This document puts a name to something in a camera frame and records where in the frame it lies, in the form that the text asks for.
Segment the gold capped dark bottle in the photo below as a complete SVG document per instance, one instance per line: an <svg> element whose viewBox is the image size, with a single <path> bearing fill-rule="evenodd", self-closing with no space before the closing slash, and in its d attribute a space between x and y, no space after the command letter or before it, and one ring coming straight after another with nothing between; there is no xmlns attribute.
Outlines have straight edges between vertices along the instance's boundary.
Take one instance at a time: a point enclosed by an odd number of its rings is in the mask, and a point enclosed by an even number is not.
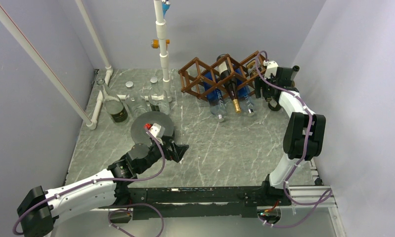
<svg viewBox="0 0 395 237"><path fill-rule="evenodd" d="M218 65L218 72L220 75L220 80L223 80L230 75L231 69L226 60L224 60L222 63ZM239 105L236 86L237 86L236 77L231 77L231 79L224 84L224 87L234 105L235 112L241 113L242 110Z"/></svg>

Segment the short clear glass bottle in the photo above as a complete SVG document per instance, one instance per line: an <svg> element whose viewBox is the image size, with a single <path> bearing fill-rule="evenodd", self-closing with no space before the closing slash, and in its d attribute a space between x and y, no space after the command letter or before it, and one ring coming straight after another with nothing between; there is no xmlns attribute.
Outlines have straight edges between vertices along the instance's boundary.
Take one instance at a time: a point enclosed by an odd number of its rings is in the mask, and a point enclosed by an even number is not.
<svg viewBox="0 0 395 237"><path fill-rule="evenodd" d="M150 90L148 92L148 101L152 111L162 112L166 115L170 113L170 106L167 93L164 89L159 88L158 79L150 79Z"/></svg>

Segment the tall clear glass bottle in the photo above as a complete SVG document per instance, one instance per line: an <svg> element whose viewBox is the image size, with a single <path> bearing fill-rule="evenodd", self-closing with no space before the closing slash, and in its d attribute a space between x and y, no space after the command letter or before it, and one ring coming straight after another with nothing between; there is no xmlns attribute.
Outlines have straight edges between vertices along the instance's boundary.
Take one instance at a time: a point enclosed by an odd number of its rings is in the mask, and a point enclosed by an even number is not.
<svg viewBox="0 0 395 237"><path fill-rule="evenodd" d="M129 115L120 97L109 88L108 84L105 82L105 79L99 78L96 82L100 87L104 108L113 123L127 123L129 120Z"/></svg>

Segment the dark green wine bottle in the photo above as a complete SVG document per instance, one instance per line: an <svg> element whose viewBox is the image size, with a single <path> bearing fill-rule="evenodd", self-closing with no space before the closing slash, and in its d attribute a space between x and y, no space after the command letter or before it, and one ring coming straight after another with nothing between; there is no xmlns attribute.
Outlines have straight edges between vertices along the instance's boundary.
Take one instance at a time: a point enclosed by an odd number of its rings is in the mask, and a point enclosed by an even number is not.
<svg viewBox="0 0 395 237"><path fill-rule="evenodd" d="M300 70L300 67L298 65L294 65L292 67L291 81L294 81L294 79L295 79L297 73L299 72L299 70Z"/></svg>

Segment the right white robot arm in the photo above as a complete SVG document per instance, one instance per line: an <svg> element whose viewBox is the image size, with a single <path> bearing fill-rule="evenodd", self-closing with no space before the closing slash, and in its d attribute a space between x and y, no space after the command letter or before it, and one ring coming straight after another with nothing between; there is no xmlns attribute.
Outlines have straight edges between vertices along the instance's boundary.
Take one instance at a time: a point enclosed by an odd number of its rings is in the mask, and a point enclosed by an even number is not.
<svg viewBox="0 0 395 237"><path fill-rule="evenodd" d="M320 155L326 125L325 116L312 111L296 88L280 84L282 75L278 73L279 70L283 69L277 67L273 74L273 69L267 67L264 75L257 70L267 87L274 89L273 98L289 117L282 145L284 154L277 167L268 175L270 186L260 191L261 201L266 205L272 205L279 199L278 190L291 199L289 180L301 164Z"/></svg>

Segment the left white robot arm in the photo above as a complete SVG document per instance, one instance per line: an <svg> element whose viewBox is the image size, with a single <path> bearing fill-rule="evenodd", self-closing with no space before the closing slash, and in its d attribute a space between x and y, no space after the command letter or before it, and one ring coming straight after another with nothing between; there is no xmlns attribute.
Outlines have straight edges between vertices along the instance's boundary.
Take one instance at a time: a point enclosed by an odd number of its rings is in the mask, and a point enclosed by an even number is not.
<svg viewBox="0 0 395 237"><path fill-rule="evenodd" d="M19 218L13 226L17 236L44 237L62 222L92 209L129 203L128 185L140 181L144 173L159 159L180 162L189 145L151 142L151 146L136 144L121 158L97 174L76 183L44 190L37 186L29 190L17 208Z"/></svg>

